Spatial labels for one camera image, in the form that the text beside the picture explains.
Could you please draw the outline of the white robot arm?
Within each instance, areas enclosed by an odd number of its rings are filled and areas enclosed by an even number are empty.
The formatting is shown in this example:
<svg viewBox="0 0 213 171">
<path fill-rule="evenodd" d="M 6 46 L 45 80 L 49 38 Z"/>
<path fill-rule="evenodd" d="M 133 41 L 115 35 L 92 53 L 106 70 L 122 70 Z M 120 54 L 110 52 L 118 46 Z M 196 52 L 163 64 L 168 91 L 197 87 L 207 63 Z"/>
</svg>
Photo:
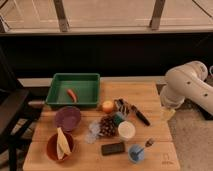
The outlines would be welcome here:
<svg viewBox="0 0 213 171">
<path fill-rule="evenodd" d="M 161 103 L 167 108 L 177 109 L 185 99 L 190 99 L 213 116 L 213 86 L 205 82 L 207 76 L 208 69 L 200 61 L 169 69 L 165 74 L 166 85 L 160 92 Z"/>
</svg>

